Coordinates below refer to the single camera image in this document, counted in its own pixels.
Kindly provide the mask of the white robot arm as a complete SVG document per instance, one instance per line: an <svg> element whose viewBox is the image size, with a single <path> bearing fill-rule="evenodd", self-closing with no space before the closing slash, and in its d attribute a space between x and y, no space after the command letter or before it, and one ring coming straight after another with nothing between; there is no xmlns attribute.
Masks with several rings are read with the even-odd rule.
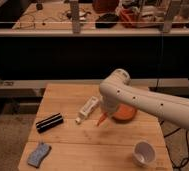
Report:
<svg viewBox="0 0 189 171"><path fill-rule="evenodd" d="M108 115L126 104L189 131L189 99L134 88L129 82L128 72L116 69L100 83L102 109Z"/></svg>

